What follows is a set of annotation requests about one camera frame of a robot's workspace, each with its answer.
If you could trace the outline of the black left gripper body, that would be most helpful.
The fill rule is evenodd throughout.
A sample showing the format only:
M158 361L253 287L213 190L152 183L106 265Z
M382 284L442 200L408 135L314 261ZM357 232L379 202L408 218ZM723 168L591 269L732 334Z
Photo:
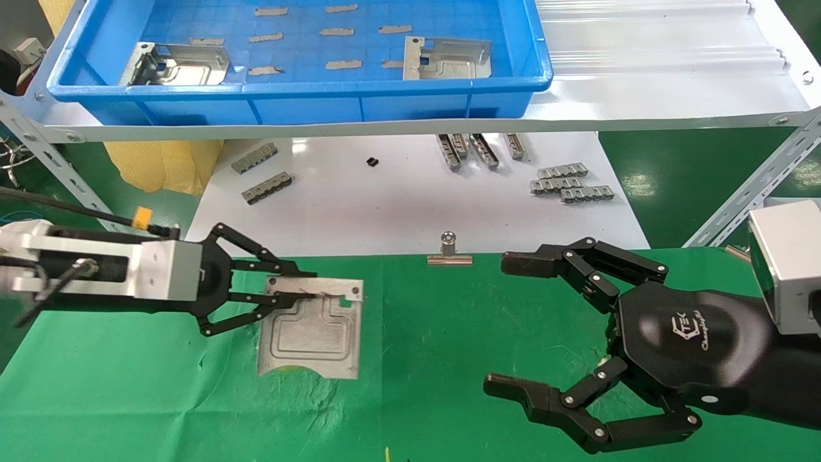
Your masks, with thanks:
M217 241L179 241L169 277L169 295L160 302L160 312L184 313L197 321L208 321L228 301L232 260Z

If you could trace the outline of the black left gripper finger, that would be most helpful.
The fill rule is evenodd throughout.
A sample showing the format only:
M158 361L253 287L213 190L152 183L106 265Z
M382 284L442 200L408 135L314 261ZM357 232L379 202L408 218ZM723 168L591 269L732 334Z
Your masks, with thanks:
M267 272L269 274L278 274L282 276L293 277L317 277L316 272L309 272L299 269L295 261L283 260L276 257L270 249L264 248L261 244L256 243L246 235L236 231L234 228L224 225L224 223L217 223L210 233L210 239L217 242L218 239L223 239L250 255L254 255L258 262L240 261L239 263L232 263L232 269L236 270L253 270L260 272Z
M209 321L208 315L224 304L224 302L221 302L217 304L216 307L209 308L205 314L199 316L199 330L203 336L216 336L216 334L222 334L261 321L273 312L291 309L295 307L297 301L314 298L317 298L317 295L314 293L274 292L272 295L228 293L226 301L249 302L250 304L256 304L256 308L250 312L238 314L232 316L232 318L212 323Z

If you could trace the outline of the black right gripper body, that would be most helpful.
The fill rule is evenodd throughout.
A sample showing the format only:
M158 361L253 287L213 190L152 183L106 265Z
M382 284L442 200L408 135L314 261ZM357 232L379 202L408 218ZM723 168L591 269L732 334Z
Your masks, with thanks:
M762 298L648 282L620 296L614 354L651 406L674 398L719 415L772 415L776 330Z

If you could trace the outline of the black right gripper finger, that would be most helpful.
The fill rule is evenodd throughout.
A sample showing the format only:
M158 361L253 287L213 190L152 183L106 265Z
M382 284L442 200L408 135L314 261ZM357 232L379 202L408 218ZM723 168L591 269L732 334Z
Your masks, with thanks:
M616 312L620 290L607 280L640 286L664 283L668 267L609 243L584 237L572 244L542 244L535 252L506 252L501 271L507 275L563 278L602 314Z
M700 430L700 418L674 393L660 396L663 413L604 423L588 407L613 389L629 365L619 357L603 362L568 391L510 375L487 374L483 390L489 397L521 404L531 423L559 428L588 454L641 449L686 441Z

